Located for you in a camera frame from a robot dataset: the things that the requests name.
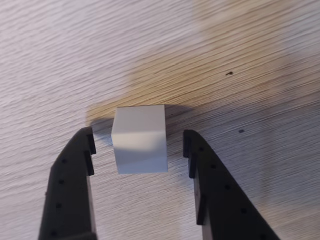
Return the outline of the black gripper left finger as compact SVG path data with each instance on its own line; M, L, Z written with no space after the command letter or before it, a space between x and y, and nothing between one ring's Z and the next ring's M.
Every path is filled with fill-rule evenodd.
M40 240L95 240L90 177L97 153L93 129L80 129L67 143L50 169Z

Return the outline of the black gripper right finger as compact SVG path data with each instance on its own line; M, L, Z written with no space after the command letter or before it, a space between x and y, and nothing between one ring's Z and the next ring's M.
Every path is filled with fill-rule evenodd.
M194 181L196 223L202 227L203 239L279 239L198 132L183 132L183 156Z

